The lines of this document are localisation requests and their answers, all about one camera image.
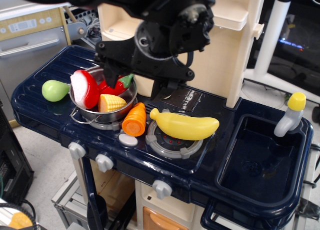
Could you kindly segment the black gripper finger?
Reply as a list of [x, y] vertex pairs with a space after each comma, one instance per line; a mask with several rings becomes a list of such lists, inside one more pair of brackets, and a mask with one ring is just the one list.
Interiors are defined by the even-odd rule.
[[132, 72], [130, 66], [120, 63], [116, 60], [106, 59], [103, 67], [103, 75], [106, 81], [106, 84], [111, 87], [115, 88], [118, 78], [121, 75], [129, 75]]
[[168, 80], [155, 80], [152, 86], [151, 97], [153, 101], [160, 101], [169, 97], [179, 87], [179, 82]]

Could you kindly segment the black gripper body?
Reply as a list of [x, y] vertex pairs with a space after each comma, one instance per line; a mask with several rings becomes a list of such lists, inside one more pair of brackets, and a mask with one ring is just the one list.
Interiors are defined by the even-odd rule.
[[194, 79], [190, 64], [178, 55], [195, 51], [194, 34], [180, 27], [138, 27], [135, 36], [122, 41], [100, 41], [95, 61], [104, 69], [106, 59], [131, 67], [133, 74], [152, 80], [173, 80], [185, 85]]

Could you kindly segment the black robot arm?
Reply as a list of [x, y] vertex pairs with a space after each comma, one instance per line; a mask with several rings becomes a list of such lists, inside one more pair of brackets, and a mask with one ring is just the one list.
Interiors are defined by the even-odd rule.
[[115, 87], [119, 76], [136, 74], [154, 81], [151, 99], [162, 100], [194, 79], [190, 64], [178, 55], [203, 51], [214, 26], [215, 0], [26, 0], [39, 4], [70, 3], [92, 9], [109, 4], [140, 19], [135, 35], [122, 41], [100, 41], [95, 61], [106, 83]]

